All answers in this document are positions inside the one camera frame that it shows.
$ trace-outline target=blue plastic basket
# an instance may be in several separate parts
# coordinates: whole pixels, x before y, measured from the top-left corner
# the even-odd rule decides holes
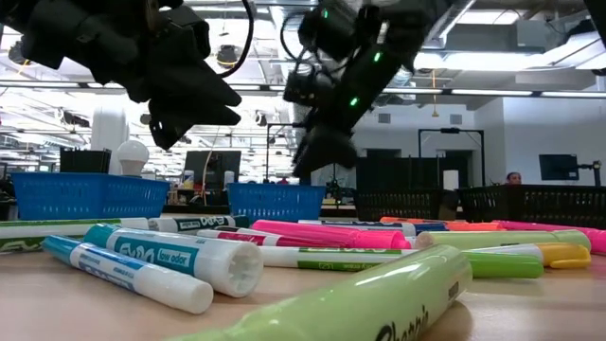
[[[15,172],[22,220],[155,218],[169,183],[101,173]]]
[[[229,184],[229,209],[232,215],[247,216],[251,223],[316,220],[325,193],[323,186]]]

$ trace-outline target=green marker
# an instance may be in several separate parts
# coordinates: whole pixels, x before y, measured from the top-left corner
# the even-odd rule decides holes
[[[433,244],[447,244],[461,250],[482,247],[517,245],[537,242],[571,242],[591,250],[584,233],[577,230],[543,231],[489,231],[489,232],[422,232],[417,236],[415,248]]]
[[[362,271],[414,254],[418,250],[338,249],[261,246],[263,264],[330,271]],[[543,272],[535,256],[464,251],[474,278],[538,278]]]
[[[463,254],[436,245],[179,341],[415,340],[472,281]]]
[[[145,218],[3,222],[0,223],[0,252],[42,250],[42,241],[50,235],[81,239],[91,226],[101,223],[145,229],[148,226]]]

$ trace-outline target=table surface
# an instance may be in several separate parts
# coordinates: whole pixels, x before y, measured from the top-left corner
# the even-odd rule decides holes
[[[594,256],[587,270],[547,272],[536,280],[475,280],[421,340],[604,340],[606,258]],[[192,315],[45,253],[0,255],[0,339],[159,340],[228,326],[259,306],[348,275],[266,268],[251,296],[217,294],[207,312]]]

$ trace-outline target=light bulb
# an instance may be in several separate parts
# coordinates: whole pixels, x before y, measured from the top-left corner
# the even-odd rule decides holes
[[[143,167],[150,159],[150,151],[143,143],[128,140],[118,147],[116,156],[122,165],[122,175],[141,176]]]

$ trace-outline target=yellow highlighter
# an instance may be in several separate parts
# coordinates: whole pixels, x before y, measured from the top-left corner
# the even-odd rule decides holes
[[[591,264],[589,250],[571,242],[538,242],[469,250],[473,252],[507,253],[536,256],[543,266],[554,269],[585,268]]]

